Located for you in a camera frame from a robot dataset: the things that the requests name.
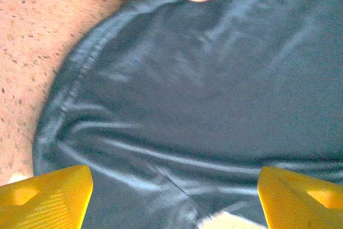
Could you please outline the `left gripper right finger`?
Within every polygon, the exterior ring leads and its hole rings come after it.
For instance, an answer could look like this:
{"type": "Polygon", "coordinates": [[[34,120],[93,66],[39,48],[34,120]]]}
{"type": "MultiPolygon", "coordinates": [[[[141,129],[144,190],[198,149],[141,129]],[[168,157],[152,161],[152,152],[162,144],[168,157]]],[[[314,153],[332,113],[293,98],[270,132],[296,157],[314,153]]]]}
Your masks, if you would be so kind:
{"type": "Polygon", "coordinates": [[[343,229],[343,185],[263,167],[257,190],[269,229],[343,229]]]}

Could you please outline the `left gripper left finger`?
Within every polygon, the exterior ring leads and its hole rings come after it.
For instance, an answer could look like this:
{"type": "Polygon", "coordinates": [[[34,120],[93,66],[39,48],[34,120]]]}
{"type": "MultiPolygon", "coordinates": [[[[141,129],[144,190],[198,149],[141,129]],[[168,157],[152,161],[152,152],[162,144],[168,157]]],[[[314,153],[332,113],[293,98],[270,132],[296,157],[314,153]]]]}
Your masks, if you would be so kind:
{"type": "Polygon", "coordinates": [[[76,165],[0,187],[0,229],[81,229],[93,191],[76,165]]]}

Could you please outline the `blue-grey t-shirt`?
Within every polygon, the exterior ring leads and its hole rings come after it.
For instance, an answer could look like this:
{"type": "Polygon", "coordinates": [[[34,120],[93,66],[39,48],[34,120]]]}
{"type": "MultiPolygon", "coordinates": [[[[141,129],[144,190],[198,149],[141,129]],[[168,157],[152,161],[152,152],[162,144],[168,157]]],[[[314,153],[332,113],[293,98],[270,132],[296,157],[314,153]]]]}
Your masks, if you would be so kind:
{"type": "Polygon", "coordinates": [[[66,57],[35,175],[85,164],[83,229],[265,225],[263,166],[343,184],[343,0],[130,0],[66,57]]]}

